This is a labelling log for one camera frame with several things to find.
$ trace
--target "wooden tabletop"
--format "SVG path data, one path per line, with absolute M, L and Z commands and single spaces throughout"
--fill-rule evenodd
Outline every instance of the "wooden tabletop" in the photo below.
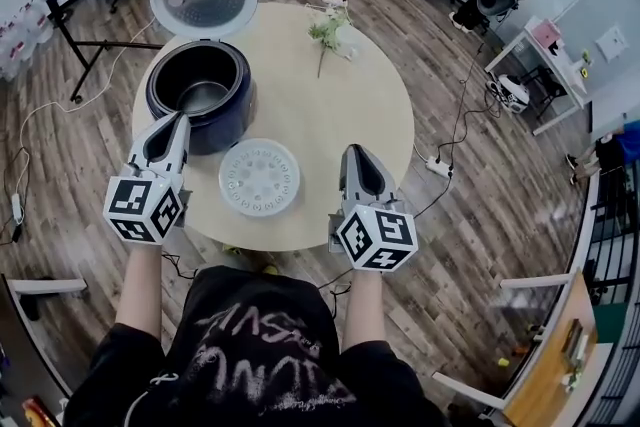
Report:
M 551 330 L 541 347 L 532 355 L 532 370 L 522 380 L 517 389 L 507 394 L 507 406 L 504 414 L 517 427 L 549 427 L 562 411 L 571 397 L 562 385 L 562 377 L 570 372 L 562 347 L 571 329 L 571 323 L 578 319 L 589 333 L 587 345 L 587 360 L 598 341 L 593 308 L 589 299 L 589 292 L 582 273 L 578 272 L 565 289 L 559 299 L 564 306 L 559 306 L 557 318 L 551 318 Z
M 220 195 L 224 152 L 191 156 L 185 187 L 193 191 L 186 224 L 237 247 L 292 251 L 326 244 L 329 214 L 340 207 L 340 160 L 347 146 L 364 145 L 400 186 L 411 159 L 413 112 L 406 87 L 389 58 L 357 32 L 359 55 L 349 62 L 327 52 L 318 78 L 321 47 L 308 30 L 320 13 L 300 5 L 259 4 L 251 22 L 225 41 L 249 61 L 256 89 L 255 117 L 244 138 L 264 137 L 286 146 L 300 166 L 294 202 L 267 218 L 246 217 Z M 173 48 L 173 38 L 142 78 L 133 108 L 135 136 L 153 122 L 145 101 L 151 70 Z

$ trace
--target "white desk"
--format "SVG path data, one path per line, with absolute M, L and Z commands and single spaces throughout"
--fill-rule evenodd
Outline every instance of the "white desk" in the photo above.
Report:
M 533 135 L 539 135 L 542 132 L 550 129 L 552 126 L 560 123 L 563 119 L 568 118 L 572 114 L 575 114 L 579 110 L 584 109 L 591 100 L 587 98 L 587 90 L 584 87 L 582 75 L 579 71 L 573 69 L 573 62 L 567 54 L 564 48 L 556 51 L 557 55 L 553 55 L 548 49 L 544 48 L 538 40 L 533 37 L 533 29 L 537 27 L 542 20 L 537 17 L 532 17 L 520 34 L 518 34 L 513 41 L 511 41 L 504 50 L 498 54 L 498 56 L 491 61 L 484 69 L 489 73 L 496 65 L 502 61 L 511 51 L 523 40 L 527 40 L 529 44 L 540 55 L 545 64 L 551 68 L 553 74 L 558 79 L 560 85 L 567 92 L 567 96 L 571 99 L 573 105 L 566 111 L 558 114 L 555 118 L 544 123 L 533 131 Z

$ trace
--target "desk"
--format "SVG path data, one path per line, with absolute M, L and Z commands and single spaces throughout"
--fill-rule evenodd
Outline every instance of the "desk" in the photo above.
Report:
M 503 280 L 502 288 L 529 288 L 562 286 L 560 298 L 545 326 L 542 341 L 536 347 L 520 371 L 504 398 L 494 397 L 464 385 L 436 372 L 436 381 L 467 395 L 479 402 L 499 409 L 517 427 L 551 427 L 563 413 L 572 396 L 581 393 L 583 386 L 591 382 L 581 380 L 571 393 L 566 393 L 561 383 L 562 376 L 569 372 L 569 366 L 562 354 L 562 347 L 571 328 L 573 319 L 578 319 L 585 334 L 589 334 L 586 348 L 585 366 L 598 340 L 589 292 L 580 271 L 571 274 L 541 278 Z
M 560 85 L 567 92 L 567 96 L 571 99 L 573 105 L 566 111 L 558 114 L 555 118 L 544 123 L 533 131 L 533 135 L 539 135 L 546 130 L 549 130 L 552 126 L 560 123 L 563 119 L 575 114 L 579 110 L 584 109 L 590 100 L 587 98 L 587 89 L 584 86 L 582 75 L 579 71 L 573 69 L 573 62 L 567 54 L 564 48 L 559 49 L 556 54 L 553 55 L 549 52 L 549 49 L 544 48 L 538 40 L 533 37 L 533 29 L 537 27 L 542 20 L 537 17 L 529 19 L 524 29 L 518 34 L 513 41 L 511 41 L 504 50 L 500 52 L 496 58 L 491 61 L 484 69 L 489 73 L 496 65 L 502 61 L 520 42 L 526 40 L 535 49 L 538 55 L 542 58 L 545 64 L 551 68 L 553 74 L 558 79 Z
M 327 243 L 328 215 L 340 207 L 340 161 L 347 146 L 373 152 L 400 184 L 413 148 L 413 111 L 407 89 L 389 58 L 358 32 L 359 55 L 349 62 L 327 52 L 318 78 L 321 46 L 307 34 L 321 13 L 293 4 L 259 4 L 255 16 L 225 41 L 238 48 L 255 80 L 255 117 L 244 138 L 283 144 L 300 166 L 296 199 L 272 217 L 246 217 L 222 199 L 218 170 L 224 152 L 189 157 L 185 188 L 193 191 L 186 225 L 214 240 L 259 251 L 293 251 Z M 132 132 L 153 122 L 145 100 L 151 70 L 185 43 L 172 39 L 145 72 L 136 95 Z

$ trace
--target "shoe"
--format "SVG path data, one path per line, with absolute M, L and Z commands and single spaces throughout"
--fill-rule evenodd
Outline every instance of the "shoe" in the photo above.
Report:
M 451 13 L 449 13 L 449 20 L 451 20 L 451 23 L 453 24 L 453 26 L 454 26 L 456 29 L 458 29 L 459 31 L 461 31 L 461 30 L 462 30 L 462 24 L 459 24 L 458 22 L 456 22 L 456 21 L 453 19 L 453 17 L 454 17 L 455 15 L 456 15 L 456 14 L 455 14 L 453 11 L 451 11 Z
M 569 155 L 568 153 L 564 156 L 564 158 L 567 160 L 567 164 L 569 164 L 569 167 L 571 169 L 575 169 L 578 166 L 578 161 L 576 160 L 575 157 Z

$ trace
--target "power strip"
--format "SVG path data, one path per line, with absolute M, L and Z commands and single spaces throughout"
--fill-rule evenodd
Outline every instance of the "power strip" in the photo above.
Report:
M 344 7 L 346 8 L 349 4 L 348 0 L 322 0 L 329 7 Z
M 442 176 L 443 178 L 453 177 L 453 169 L 450 169 L 451 166 L 446 162 L 438 160 L 435 157 L 429 157 L 425 162 L 425 166 L 429 171 L 433 171 L 435 174 Z

